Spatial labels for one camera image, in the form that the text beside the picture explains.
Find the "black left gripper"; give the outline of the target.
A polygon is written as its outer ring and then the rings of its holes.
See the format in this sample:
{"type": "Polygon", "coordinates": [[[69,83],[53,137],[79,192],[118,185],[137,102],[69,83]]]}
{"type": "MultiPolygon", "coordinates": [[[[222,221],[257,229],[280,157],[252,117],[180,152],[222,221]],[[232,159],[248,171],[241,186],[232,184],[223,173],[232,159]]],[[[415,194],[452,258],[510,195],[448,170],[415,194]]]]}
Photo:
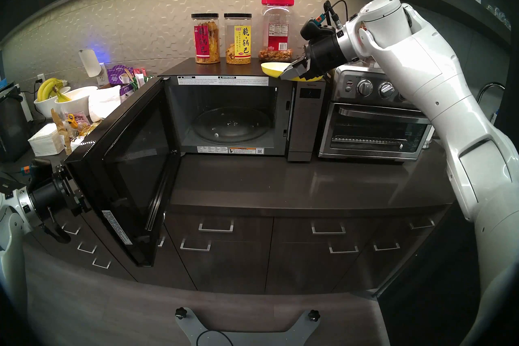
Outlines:
{"type": "Polygon", "coordinates": [[[88,201],[79,189],[72,191],[69,181],[72,179],[67,168],[57,166],[56,172],[31,172],[28,194],[37,216],[50,216],[62,209],[67,209],[74,216],[88,209],[88,201]]]}

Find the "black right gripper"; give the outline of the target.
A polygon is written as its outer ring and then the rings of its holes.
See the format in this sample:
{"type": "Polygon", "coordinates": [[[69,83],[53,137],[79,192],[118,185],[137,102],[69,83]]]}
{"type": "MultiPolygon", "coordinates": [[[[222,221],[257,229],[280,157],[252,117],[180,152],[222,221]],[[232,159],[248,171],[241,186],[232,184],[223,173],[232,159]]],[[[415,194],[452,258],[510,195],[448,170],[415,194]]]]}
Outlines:
{"type": "Polygon", "coordinates": [[[296,78],[306,81],[321,80],[321,76],[333,68],[346,64],[336,36],[321,36],[309,40],[306,58],[297,58],[280,74],[281,80],[296,78]]]}

